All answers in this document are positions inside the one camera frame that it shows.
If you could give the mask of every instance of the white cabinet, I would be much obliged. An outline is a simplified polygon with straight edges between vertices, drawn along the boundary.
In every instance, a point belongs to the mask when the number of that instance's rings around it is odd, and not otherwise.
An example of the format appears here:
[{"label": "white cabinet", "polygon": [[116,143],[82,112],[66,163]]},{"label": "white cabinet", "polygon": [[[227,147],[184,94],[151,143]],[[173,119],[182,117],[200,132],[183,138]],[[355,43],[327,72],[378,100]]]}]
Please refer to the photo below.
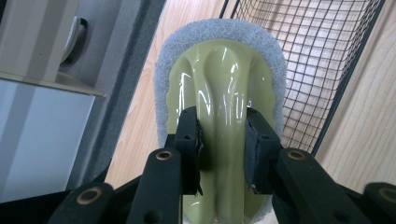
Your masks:
[{"label": "white cabinet", "polygon": [[93,101],[0,79],[0,203],[65,190]]}]

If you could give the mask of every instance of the wooden floor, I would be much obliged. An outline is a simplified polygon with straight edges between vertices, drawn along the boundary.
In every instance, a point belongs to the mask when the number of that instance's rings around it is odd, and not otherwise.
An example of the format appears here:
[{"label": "wooden floor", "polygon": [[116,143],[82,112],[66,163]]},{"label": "wooden floor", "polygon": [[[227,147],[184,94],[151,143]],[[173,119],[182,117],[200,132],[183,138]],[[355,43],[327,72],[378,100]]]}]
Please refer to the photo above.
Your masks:
[{"label": "wooden floor", "polygon": [[[152,79],[163,41],[191,21],[218,17],[223,2],[167,1],[106,177],[114,188],[141,175],[158,147]],[[396,184],[395,22],[396,4],[387,1],[317,156],[335,181],[358,191],[373,181]]]},{"label": "wooden floor", "polygon": [[153,76],[163,41],[187,23],[218,18],[223,4],[223,0],[166,2],[106,177],[114,188],[141,175],[149,153],[158,148]]}]

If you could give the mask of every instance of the foam pad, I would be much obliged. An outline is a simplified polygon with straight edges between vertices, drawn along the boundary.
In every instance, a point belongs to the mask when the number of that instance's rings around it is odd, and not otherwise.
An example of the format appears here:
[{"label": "foam pad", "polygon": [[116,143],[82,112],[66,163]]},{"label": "foam pad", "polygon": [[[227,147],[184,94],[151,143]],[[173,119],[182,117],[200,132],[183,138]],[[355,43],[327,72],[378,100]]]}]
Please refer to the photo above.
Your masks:
[{"label": "foam pad", "polygon": [[231,39],[239,41],[253,49],[267,61],[273,74],[273,89],[276,94],[274,109],[275,131],[283,133],[283,101],[286,90],[286,61],[277,41],[259,25],[240,20],[209,19],[192,22],[174,32],[163,44],[156,63],[154,75],[156,118],[158,141],[165,143],[168,120],[166,94],[169,90],[169,74],[177,58],[195,44],[212,39]]}]

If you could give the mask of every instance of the wire mesh basket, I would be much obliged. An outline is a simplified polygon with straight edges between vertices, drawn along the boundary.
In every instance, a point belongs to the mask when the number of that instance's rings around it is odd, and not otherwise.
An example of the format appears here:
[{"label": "wire mesh basket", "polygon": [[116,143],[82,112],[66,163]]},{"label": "wire mesh basket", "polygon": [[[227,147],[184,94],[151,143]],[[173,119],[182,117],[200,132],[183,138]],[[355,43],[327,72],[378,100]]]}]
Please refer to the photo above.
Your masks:
[{"label": "wire mesh basket", "polygon": [[318,150],[338,105],[337,94],[344,91],[382,4],[380,0],[236,2],[232,18],[264,27],[287,60],[283,146]]}]

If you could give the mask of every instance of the green saddle shell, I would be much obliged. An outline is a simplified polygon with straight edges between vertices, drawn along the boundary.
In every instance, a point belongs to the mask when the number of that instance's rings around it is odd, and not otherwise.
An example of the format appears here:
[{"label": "green saddle shell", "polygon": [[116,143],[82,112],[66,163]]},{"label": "green saddle shell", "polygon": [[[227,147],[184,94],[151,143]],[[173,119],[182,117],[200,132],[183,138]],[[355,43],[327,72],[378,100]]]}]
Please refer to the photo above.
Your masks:
[{"label": "green saddle shell", "polygon": [[233,40],[210,40],[187,49],[172,68],[166,104],[168,133],[180,112],[196,106],[203,130],[200,160],[204,195],[184,196],[192,223],[243,223],[265,198],[246,185],[244,150],[247,107],[262,113],[274,128],[276,95],[272,72],[251,47]]}]

